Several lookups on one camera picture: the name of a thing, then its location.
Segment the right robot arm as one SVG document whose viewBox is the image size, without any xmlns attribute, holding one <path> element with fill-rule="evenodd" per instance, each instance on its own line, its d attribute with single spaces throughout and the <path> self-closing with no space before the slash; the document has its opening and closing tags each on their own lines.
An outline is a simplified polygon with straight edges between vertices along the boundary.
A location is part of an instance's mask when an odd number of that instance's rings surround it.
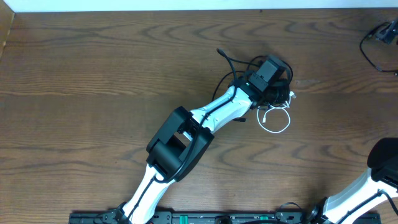
<svg viewBox="0 0 398 224">
<path fill-rule="evenodd" d="M 384 201 L 397 212 L 397 138 L 382 138 L 372 148 L 367 169 L 340 193 L 323 198 L 302 223 L 354 223 Z"/>
</svg>

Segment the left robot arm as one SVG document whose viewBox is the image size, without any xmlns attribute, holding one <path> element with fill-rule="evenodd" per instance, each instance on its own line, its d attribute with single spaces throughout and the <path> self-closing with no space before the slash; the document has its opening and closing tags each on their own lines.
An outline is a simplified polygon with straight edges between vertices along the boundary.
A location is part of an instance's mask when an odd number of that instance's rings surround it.
<svg viewBox="0 0 398 224">
<path fill-rule="evenodd" d="M 170 185 L 181 181 L 208 149 L 214 134 L 249 110 L 280 106 L 289 99 L 291 66 L 273 55 L 253 58 L 245 71 L 231 70 L 233 79 L 219 98 L 195 110 L 173 110 L 148 143 L 146 172 L 130 201 L 121 204 L 116 223 L 146 223 Z"/>
</svg>

